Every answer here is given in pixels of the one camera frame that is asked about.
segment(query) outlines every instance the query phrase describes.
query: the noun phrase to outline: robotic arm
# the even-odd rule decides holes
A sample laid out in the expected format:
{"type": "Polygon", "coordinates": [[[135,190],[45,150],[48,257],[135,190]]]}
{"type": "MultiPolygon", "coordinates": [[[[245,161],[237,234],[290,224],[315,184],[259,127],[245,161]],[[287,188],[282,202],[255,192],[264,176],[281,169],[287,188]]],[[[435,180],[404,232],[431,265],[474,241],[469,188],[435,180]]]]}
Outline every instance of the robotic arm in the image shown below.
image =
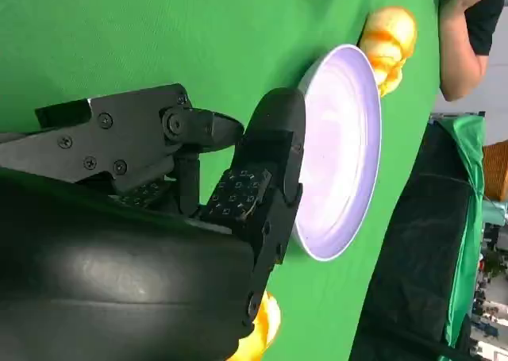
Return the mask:
{"type": "Polygon", "coordinates": [[[271,91],[245,132],[180,85],[37,116],[0,135],[2,361],[230,357],[302,196],[303,96],[271,91]],[[200,206],[199,153],[233,144],[200,206]]]}

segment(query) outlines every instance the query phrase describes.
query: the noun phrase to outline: bread roll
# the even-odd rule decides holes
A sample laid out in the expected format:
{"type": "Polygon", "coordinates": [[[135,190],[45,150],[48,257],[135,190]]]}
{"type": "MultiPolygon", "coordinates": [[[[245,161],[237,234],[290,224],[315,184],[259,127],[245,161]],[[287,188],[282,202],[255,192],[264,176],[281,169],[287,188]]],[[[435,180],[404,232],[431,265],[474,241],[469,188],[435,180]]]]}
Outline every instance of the bread roll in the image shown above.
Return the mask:
{"type": "Polygon", "coordinates": [[[395,90],[402,81],[402,66],[413,55],[418,36],[413,14],[399,6],[388,6],[372,13],[360,39],[374,69],[379,95],[395,90]]]}

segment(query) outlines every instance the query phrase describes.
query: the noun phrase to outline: yellow food item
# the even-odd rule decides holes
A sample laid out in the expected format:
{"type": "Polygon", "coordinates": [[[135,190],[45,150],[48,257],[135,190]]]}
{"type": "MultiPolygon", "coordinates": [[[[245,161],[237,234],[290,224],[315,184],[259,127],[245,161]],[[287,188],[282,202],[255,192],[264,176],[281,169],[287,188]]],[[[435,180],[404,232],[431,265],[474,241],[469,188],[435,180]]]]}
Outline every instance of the yellow food item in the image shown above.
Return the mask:
{"type": "Polygon", "coordinates": [[[418,36],[413,14],[400,6],[388,6],[372,13],[360,39],[374,69],[379,95],[395,90],[402,81],[402,66],[413,55],[418,36]]]}
{"type": "Polygon", "coordinates": [[[252,333],[240,340],[237,351],[228,361],[259,361],[275,339],[280,327],[280,308],[273,295],[266,291],[253,324],[252,333]]]}

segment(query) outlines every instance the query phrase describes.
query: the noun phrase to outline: green table surface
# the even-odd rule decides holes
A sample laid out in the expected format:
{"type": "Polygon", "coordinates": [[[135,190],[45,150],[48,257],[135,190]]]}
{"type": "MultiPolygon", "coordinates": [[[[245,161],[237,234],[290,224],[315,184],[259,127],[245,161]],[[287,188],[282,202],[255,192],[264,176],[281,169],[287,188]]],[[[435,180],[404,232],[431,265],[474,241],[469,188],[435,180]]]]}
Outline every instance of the green table surface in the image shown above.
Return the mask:
{"type": "MultiPolygon", "coordinates": [[[[291,243],[268,289],[283,311],[265,359],[348,358],[368,282],[439,83],[438,0],[0,0],[0,129],[37,126],[39,106],[182,83],[196,107],[245,124],[262,95],[295,86],[320,55],[355,44],[368,13],[400,5],[419,38],[383,99],[383,147],[366,220],[350,248],[315,263],[291,243]]],[[[206,200],[231,151],[202,157],[206,200]]]]}

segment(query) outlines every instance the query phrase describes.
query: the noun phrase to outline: plate rim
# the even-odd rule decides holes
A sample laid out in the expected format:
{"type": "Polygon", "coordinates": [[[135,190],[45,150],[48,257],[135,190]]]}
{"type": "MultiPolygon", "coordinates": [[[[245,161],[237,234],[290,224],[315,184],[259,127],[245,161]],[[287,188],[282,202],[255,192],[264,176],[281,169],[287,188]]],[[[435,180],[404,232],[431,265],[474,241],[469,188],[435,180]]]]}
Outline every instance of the plate rim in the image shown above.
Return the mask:
{"type": "MultiPolygon", "coordinates": [[[[375,85],[375,89],[378,90],[377,84],[375,82],[374,69],[372,68],[372,65],[371,65],[370,61],[368,60],[367,56],[365,55],[365,53],[360,48],[358,48],[356,45],[353,45],[353,44],[341,44],[339,46],[336,46],[335,48],[333,48],[329,52],[327,52],[320,59],[316,60],[309,67],[309,69],[307,69],[307,72],[304,74],[304,76],[300,80],[300,83],[298,84],[298,89],[300,89],[300,91],[303,92],[304,97],[307,95],[307,91],[312,87],[312,85],[313,85],[313,83],[314,83],[314,81],[316,79],[316,74],[319,72],[321,67],[323,67],[324,64],[331,57],[333,57],[337,52],[343,51],[343,50],[346,50],[346,49],[352,49],[354,52],[357,52],[357,53],[360,54],[360,57],[362,57],[364,62],[368,65],[368,68],[371,71],[372,82],[375,85]]],[[[332,254],[331,256],[328,256],[328,257],[322,257],[322,256],[314,254],[310,250],[309,246],[307,245],[307,242],[302,238],[302,235],[300,234],[300,232],[298,230],[298,222],[296,221],[296,218],[294,220],[294,228],[292,230],[293,231],[293,237],[297,240],[297,242],[300,245],[300,247],[302,247],[303,250],[311,258],[313,258],[314,260],[317,260],[319,262],[329,262],[329,261],[332,261],[335,258],[338,258],[339,256],[341,256],[349,248],[351,243],[356,238],[356,235],[360,231],[360,228],[362,227],[362,225],[363,225],[363,223],[365,221],[365,217],[367,216],[368,210],[369,210],[369,208],[371,206],[372,197],[374,196],[374,191],[375,191],[375,187],[377,185],[377,180],[378,180],[379,165],[380,165],[380,162],[381,162],[381,147],[382,147],[382,142],[383,142],[383,114],[382,114],[381,97],[379,96],[379,92],[377,92],[377,101],[378,101],[378,104],[377,104],[378,105],[378,109],[377,110],[378,110],[378,114],[379,114],[379,127],[378,127],[378,129],[379,129],[379,145],[378,145],[378,151],[376,153],[375,173],[374,173],[374,178],[372,180],[372,186],[371,186],[371,188],[369,190],[369,193],[368,193],[368,200],[367,200],[366,208],[365,208],[365,210],[362,213],[362,217],[360,218],[360,224],[355,229],[355,232],[351,235],[351,237],[348,239],[347,243],[344,246],[342,246],[342,248],[337,253],[332,254]]]]}

